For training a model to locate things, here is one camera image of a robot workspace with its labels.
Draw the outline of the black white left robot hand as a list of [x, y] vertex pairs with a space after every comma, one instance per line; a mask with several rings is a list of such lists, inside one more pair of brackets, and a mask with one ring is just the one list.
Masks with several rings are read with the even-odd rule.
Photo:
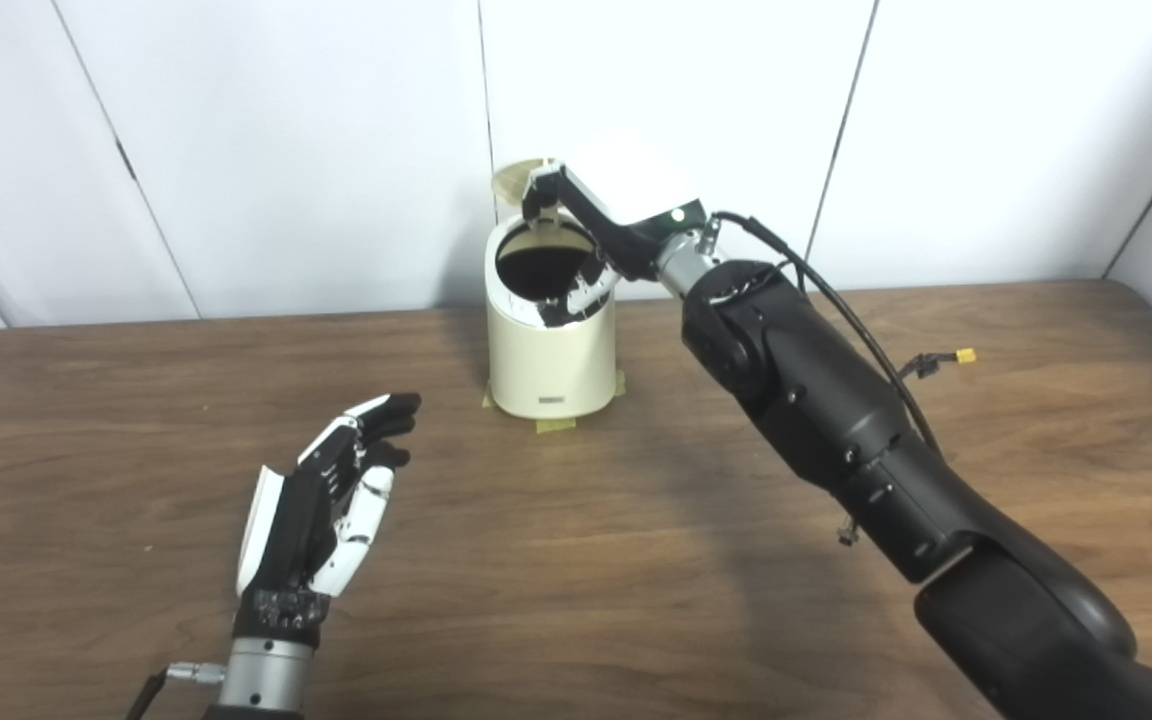
[[317, 647], [411, 460], [392, 439], [415, 429], [420, 404], [419, 393], [370, 397], [329, 420], [291, 473], [260, 469], [238, 550], [233, 638]]

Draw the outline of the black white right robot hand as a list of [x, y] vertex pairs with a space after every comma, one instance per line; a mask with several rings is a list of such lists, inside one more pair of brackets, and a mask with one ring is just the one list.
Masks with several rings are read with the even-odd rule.
[[558, 301], [563, 316], [585, 316], [617, 282], [653, 282], [685, 300], [717, 265], [700, 194], [662, 152], [632, 136], [608, 138], [526, 173], [522, 218], [536, 227], [564, 209], [593, 245]]

